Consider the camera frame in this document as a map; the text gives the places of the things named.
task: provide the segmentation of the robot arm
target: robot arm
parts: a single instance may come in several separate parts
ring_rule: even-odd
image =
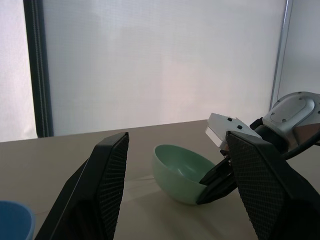
[[[205,132],[221,149],[224,160],[199,182],[207,188],[197,204],[210,203],[237,188],[226,140],[230,131],[263,139],[274,145],[284,159],[290,159],[320,140],[320,95],[311,92],[286,95],[250,127],[237,118],[212,113]]]

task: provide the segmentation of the textured gripper pad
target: textured gripper pad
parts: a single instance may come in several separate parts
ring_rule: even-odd
[[[240,197],[259,240],[269,240],[285,203],[285,192],[258,150],[228,135],[229,154]]]
[[[125,137],[113,147],[97,190],[100,217],[108,240],[114,238],[116,231],[124,192],[128,146],[129,137]]]

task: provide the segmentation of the white curtain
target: white curtain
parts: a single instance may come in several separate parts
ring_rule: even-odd
[[[0,6],[0,142],[36,138],[24,4]]]
[[[43,5],[55,135],[269,110],[285,0]]]

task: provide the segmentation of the dark window frame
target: dark window frame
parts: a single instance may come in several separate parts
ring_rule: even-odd
[[[45,18],[42,0],[23,0],[33,107],[39,138],[54,135]]]

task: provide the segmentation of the black cable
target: black cable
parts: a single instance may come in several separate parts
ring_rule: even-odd
[[[298,154],[302,153],[303,151],[307,150],[308,148],[312,147],[313,145],[320,146],[317,142],[320,141],[320,131],[318,131],[315,135],[313,135],[310,139],[305,141],[303,144],[299,145],[295,149],[284,153],[282,156],[285,160],[289,160]]]

